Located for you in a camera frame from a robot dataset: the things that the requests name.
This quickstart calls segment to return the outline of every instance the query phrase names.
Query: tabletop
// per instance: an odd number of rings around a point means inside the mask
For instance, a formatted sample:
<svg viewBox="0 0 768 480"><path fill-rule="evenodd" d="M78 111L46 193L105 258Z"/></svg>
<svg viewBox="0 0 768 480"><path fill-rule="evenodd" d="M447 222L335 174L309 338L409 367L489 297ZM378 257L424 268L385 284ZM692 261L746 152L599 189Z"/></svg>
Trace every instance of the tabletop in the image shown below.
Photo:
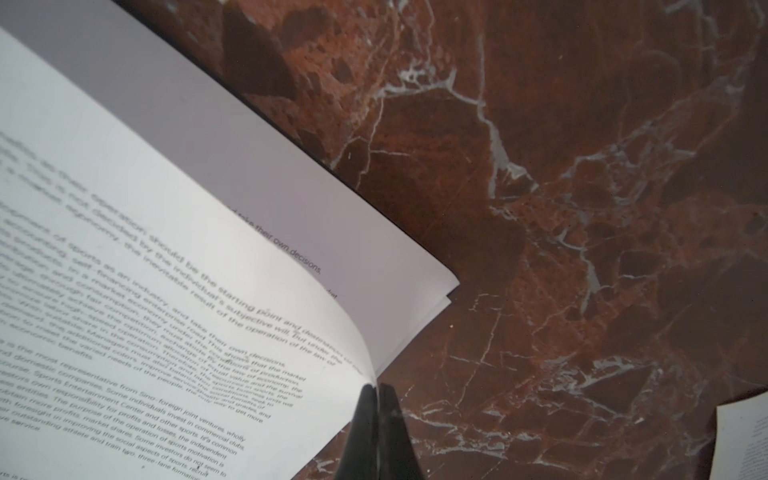
<svg viewBox="0 0 768 480"><path fill-rule="evenodd" d="M120 3L461 280L381 378L427 477L707 478L768 387L768 2Z"/></svg>

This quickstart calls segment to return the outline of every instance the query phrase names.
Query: red marble table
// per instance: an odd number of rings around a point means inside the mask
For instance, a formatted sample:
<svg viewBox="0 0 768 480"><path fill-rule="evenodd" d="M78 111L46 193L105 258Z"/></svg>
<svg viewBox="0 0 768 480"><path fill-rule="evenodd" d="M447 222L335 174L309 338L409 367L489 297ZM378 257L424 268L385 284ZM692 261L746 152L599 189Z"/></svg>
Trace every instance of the red marble table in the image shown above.
<svg viewBox="0 0 768 480"><path fill-rule="evenodd" d="M122 3L462 281L382 376L428 477L708 476L768 386L768 2Z"/></svg>

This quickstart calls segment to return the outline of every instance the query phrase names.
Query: printed page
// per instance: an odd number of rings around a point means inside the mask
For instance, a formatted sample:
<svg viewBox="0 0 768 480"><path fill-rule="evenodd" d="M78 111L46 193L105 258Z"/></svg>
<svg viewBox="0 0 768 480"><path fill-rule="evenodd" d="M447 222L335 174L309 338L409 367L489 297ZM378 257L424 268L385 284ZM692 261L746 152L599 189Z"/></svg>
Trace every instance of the printed page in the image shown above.
<svg viewBox="0 0 768 480"><path fill-rule="evenodd" d="M291 478L371 380L311 275L0 30L0 477Z"/></svg>
<svg viewBox="0 0 768 480"><path fill-rule="evenodd" d="M717 407L710 480L768 478L768 392Z"/></svg>
<svg viewBox="0 0 768 480"><path fill-rule="evenodd" d="M109 0L8 0L0 25L310 271L377 372L447 304L448 269Z"/></svg>

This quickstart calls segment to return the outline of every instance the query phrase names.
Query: sheet of paper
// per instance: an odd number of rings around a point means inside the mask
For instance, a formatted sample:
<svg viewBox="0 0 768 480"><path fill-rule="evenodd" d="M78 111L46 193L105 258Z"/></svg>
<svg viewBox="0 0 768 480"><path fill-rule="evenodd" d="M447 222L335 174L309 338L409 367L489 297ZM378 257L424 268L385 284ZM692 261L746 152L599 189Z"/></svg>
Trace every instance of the sheet of paper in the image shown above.
<svg viewBox="0 0 768 480"><path fill-rule="evenodd" d="M291 478L370 380L311 275L0 30L5 477Z"/></svg>
<svg viewBox="0 0 768 480"><path fill-rule="evenodd" d="M0 25L271 241L306 259L360 329L377 372L458 285L417 243L109 0L8 0Z"/></svg>
<svg viewBox="0 0 768 480"><path fill-rule="evenodd" d="M717 407L710 480L768 478L768 392Z"/></svg>

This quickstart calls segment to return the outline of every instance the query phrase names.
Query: brown marble countertop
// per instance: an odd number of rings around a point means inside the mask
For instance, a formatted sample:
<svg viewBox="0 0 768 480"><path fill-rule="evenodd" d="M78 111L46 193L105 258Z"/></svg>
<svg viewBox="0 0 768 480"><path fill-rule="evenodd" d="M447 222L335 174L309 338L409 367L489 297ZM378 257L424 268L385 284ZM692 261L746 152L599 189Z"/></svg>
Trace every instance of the brown marble countertop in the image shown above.
<svg viewBox="0 0 768 480"><path fill-rule="evenodd" d="M429 478L707 478L768 387L768 2L121 3L461 280L382 377Z"/></svg>

